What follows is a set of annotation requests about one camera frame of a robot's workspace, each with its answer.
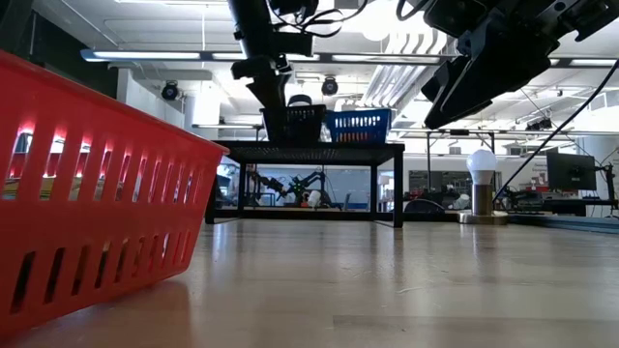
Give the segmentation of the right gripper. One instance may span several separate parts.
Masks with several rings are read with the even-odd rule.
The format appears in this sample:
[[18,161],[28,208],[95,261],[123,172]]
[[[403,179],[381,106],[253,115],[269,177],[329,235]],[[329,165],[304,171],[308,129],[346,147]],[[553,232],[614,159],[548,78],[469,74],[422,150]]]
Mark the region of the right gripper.
[[576,42],[619,18],[619,0],[423,0],[424,21],[470,48],[494,25],[509,34],[537,36],[550,44],[489,44],[478,54],[442,64],[422,87],[432,107],[425,126],[438,129],[490,106],[550,67],[558,41]]

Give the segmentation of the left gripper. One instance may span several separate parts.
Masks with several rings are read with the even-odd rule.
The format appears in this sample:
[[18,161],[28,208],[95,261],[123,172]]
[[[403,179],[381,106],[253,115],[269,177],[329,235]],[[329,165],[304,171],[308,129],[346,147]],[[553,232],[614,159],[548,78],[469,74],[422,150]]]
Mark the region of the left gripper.
[[318,0],[227,0],[227,4],[235,22],[234,39],[245,55],[232,65],[233,78],[253,78],[247,87],[265,108],[285,107],[289,75],[278,74],[288,65],[285,54],[311,56],[313,37],[301,29],[282,32],[285,24],[275,24],[271,14],[306,19],[315,14]]

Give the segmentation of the small black mesh basket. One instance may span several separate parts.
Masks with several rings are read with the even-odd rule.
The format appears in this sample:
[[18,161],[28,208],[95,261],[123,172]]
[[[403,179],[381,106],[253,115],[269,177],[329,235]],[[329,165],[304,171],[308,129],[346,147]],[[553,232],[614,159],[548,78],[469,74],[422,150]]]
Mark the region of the small black mesh basket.
[[261,113],[271,142],[307,145],[319,141],[327,113],[324,104],[262,108]]

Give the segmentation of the blue plastic basket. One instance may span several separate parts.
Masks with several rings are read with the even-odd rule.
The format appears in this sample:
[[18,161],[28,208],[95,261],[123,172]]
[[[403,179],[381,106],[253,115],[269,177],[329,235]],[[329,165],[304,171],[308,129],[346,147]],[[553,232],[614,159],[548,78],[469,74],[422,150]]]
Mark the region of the blue plastic basket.
[[388,108],[329,111],[325,122],[335,143],[383,144],[391,129],[392,114]]

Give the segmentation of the red plastic basket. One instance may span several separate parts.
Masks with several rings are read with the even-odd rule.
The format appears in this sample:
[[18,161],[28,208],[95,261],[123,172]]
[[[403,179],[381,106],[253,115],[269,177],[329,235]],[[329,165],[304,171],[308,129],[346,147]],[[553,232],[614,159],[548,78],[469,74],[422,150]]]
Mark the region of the red plastic basket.
[[185,271],[224,154],[0,51],[0,337]]

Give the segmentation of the black mesh shelf riser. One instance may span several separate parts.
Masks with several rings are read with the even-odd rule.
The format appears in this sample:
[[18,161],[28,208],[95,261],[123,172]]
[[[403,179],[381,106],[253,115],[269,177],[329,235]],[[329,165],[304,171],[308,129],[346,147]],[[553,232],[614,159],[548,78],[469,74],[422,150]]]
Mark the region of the black mesh shelf riser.
[[[325,143],[318,142],[309,146],[278,144],[268,141],[223,141],[217,142],[227,148],[227,157],[240,165],[238,207],[245,208],[246,169],[249,164],[295,164],[295,165],[341,165],[363,166],[370,169],[370,203],[368,212],[377,211],[377,173],[378,167],[387,162],[393,163],[396,197],[393,226],[401,228],[403,222],[399,216],[403,213],[403,151],[402,144],[364,144],[364,143]],[[206,212],[215,209],[216,195],[211,194]]]

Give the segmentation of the white bulb table lamp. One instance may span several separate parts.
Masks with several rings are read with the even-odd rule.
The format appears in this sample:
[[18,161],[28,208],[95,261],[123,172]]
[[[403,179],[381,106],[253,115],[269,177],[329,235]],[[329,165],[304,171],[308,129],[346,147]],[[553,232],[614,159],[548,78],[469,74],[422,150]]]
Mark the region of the white bulb table lamp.
[[493,209],[493,185],[496,156],[488,150],[479,149],[469,155],[466,161],[472,178],[471,209],[458,212],[462,224],[505,225],[508,215]]

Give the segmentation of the long ceiling light strip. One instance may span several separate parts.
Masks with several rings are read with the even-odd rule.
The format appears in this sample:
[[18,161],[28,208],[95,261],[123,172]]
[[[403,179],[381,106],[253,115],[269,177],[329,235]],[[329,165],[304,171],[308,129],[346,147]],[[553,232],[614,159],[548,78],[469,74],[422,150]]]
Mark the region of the long ceiling light strip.
[[[81,57],[92,63],[100,62],[226,62],[246,59],[242,52],[227,51],[138,51],[138,50],[93,50],[82,49]],[[456,55],[439,54],[373,54],[373,53],[330,53],[317,52],[310,56],[286,54],[286,59],[303,64],[347,64],[347,65],[411,65],[439,66],[457,58]],[[552,69],[601,69],[610,68],[617,58],[550,56]]]

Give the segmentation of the dark background monitor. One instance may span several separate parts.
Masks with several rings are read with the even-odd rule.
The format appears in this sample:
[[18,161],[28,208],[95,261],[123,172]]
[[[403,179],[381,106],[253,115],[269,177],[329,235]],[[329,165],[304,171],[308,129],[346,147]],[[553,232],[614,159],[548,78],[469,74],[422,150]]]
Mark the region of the dark background monitor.
[[595,190],[596,164],[591,156],[549,153],[546,155],[548,186],[561,190]]

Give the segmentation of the background black rig frame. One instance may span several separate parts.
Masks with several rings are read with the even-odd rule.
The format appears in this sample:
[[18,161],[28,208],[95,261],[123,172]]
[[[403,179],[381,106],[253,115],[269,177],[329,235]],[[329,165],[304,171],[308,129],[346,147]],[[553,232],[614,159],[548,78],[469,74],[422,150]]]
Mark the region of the background black rig frame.
[[[264,127],[258,127],[258,126],[254,126],[253,127],[257,136],[256,136],[256,140],[226,140],[226,139],[217,139],[217,140],[213,140],[216,144],[218,144],[217,142],[219,140],[223,140],[223,141],[260,141],[260,137],[259,137],[259,133],[261,129],[264,129]],[[450,135],[450,136],[455,136],[455,137],[465,137],[465,136],[471,136],[471,135],[479,135],[481,137],[481,139],[479,139],[480,141],[484,142],[486,141],[486,139],[484,138],[484,136],[489,138],[490,143],[488,143],[488,145],[486,145],[487,147],[489,146],[489,149],[492,150],[492,152],[495,150],[495,135],[543,135],[545,136],[545,145],[542,145],[542,148],[538,149],[538,152],[535,152],[535,154],[531,154],[530,158],[527,158],[527,164],[537,155],[540,154],[540,152],[542,150],[544,150],[544,146],[547,145],[548,141],[551,141],[553,137],[557,137],[557,136],[563,136],[567,139],[567,137],[570,134],[573,134],[574,136],[576,135],[598,135],[598,136],[602,136],[602,135],[619,135],[619,132],[586,132],[586,131],[563,131],[563,130],[556,130],[555,132],[552,131],[524,131],[524,130],[514,130],[514,131],[507,131],[507,130],[465,130],[465,129],[453,129],[453,130],[419,130],[419,129],[396,129],[396,131],[400,131],[403,133],[413,133],[413,134],[418,134],[418,135],[424,135],[425,139],[426,139],[426,144],[427,144],[427,170],[430,171],[431,170],[431,163],[430,163],[430,158],[431,158],[431,152],[429,151],[430,149],[430,140],[432,139],[431,136],[433,134],[439,134],[439,135]],[[404,192],[404,171],[403,171],[403,192]]]

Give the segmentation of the black aluminium table frame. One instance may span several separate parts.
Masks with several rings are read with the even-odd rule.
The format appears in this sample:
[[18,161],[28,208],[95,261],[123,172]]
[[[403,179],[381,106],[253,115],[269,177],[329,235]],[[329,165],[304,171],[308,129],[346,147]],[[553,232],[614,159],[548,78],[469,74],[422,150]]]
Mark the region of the black aluminium table frame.
[[[258,219],[300,219],[300,220],[341,220],[341,221],[386,221],[392,222],[394,213],[369,213],[345,211],[310,210],[214,210],[205,213],[205,221],[212,223],[216,218],[258,218]],[[458,213],[422,214],[402,213],[401,222],[458,222]],[[619,235],[619,219],[615,217],[568,217],[548,215],[508,215],[509,224],[530,225],[544,228],[586,231]]]

